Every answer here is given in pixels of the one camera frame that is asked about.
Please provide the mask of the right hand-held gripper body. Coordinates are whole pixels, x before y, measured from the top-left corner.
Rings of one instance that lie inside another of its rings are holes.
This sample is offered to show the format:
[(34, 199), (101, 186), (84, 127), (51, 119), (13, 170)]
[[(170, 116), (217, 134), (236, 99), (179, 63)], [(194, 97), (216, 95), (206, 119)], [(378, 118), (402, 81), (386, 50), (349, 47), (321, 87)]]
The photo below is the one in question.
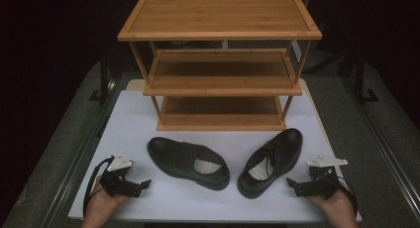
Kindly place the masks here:
[(344, 166), (347, 163), (345, 159), (337, 159), (321, 154), (310, 160), (307, 163), (311, 177), (309, 196), (331, 197), (340, 186), (336, 167)]

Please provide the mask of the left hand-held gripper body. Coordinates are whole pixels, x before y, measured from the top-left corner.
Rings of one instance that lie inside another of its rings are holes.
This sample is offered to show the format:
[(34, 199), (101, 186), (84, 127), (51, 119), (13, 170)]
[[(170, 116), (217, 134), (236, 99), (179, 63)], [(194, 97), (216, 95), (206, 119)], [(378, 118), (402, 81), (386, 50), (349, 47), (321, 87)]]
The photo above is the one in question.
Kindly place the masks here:
[(110, 164), (106, 167), (100, 178), (100, 183), (110, 196), (125, 195), (129, 196), (132, 189), (136, 189), (136, 184), (125, 179), (125, 175), (130, 170), (133, 162), (124, 153), (111, 158)]

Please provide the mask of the black leather shoe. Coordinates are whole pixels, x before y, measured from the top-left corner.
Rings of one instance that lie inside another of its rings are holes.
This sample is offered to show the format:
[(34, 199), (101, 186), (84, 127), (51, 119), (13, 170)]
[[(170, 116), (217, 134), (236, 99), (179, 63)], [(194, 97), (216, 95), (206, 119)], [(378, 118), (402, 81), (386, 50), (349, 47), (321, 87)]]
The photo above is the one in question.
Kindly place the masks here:
[(170, 176), (192, 180), (212, 190), (222, 190), (229, 184), (228, 166), (208, 147), (155, 137), (147, 148), (154, 163)]
[(248, 159), (239, 175), (237, 188), (242, 196), (255, 199), (261, 196), (280, 176), (297, 163), (303, 136), (290, 128), (264, 143)]

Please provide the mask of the wooden three-tier shoe rack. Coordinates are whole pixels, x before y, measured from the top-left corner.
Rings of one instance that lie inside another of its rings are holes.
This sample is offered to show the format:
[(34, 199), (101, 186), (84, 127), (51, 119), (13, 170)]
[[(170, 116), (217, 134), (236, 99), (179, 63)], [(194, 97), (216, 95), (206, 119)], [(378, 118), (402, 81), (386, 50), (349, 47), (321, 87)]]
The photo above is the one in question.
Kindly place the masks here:
[[(135, 57), (140, 42), (321, 39), (302, 0), (139, 0), (118, 39)], [(140, 71), (165, 131), (285, 129), (304, 64), (283, 49), (154, 48)]]

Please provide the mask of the person's left hand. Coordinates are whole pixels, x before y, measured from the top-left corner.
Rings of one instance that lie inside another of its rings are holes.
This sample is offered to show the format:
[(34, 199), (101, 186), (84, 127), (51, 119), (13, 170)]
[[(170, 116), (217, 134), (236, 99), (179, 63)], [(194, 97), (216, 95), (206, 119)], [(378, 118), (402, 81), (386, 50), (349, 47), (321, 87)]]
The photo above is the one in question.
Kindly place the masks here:
[(87, 217), (109, 219), (120, 206), (130, 200), (130, 197), (125, 195), (110, 196), (100, 183), (100, 178), (101, 175), (96, 178), (84, 219)]

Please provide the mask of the person's right hand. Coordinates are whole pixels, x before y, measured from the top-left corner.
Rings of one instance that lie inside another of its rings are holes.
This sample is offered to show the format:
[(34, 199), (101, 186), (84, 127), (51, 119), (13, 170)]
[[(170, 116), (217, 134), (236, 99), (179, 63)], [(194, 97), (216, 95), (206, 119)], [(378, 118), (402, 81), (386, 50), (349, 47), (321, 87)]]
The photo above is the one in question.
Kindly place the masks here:
[(307, 199), (320, 207), (328, 218), (354, 218), (354, 207), (347, 195), (337, 189), (330, 198), (308, 196)]

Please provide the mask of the black metal stand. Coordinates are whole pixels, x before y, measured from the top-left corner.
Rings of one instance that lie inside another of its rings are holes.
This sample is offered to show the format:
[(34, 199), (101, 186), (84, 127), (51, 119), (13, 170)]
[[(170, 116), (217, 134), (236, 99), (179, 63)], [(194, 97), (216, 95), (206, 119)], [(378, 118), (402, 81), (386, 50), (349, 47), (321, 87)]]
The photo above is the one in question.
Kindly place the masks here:
[(378, 102), (378, 98), (372, 89), (364, 89), (365, 61), (361, 53), (357, 53), (355, 93), (358, 101), (365, 105), (368, 102)]
[(91, 93), (89, 100), (98, 101), (102, 105), (109, 98), (115, 79), (119, 78), (119, 70), (110, 53), (103, 55), (98, 64), (100, 87)]

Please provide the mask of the metal floor rail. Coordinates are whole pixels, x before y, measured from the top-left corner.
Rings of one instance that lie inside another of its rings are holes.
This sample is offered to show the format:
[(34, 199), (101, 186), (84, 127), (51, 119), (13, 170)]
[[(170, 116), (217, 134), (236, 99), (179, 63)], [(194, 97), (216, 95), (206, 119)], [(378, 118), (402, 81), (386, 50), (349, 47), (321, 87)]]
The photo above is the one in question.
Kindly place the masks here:
[(91, 177), (88, 168), (124, 86), (120, 78), (107, 83), (96, 78), (82, 82), (40, 161), (53, 188), (40, 228), (80, 222), (69, 218), (68, 212), (72, 206), (83, 208), (85, 183)]
[(356, 104), (377, 151), (420, 226), (420, 132), (380, 80), (362, 92), (351, 79), (342, 79)]

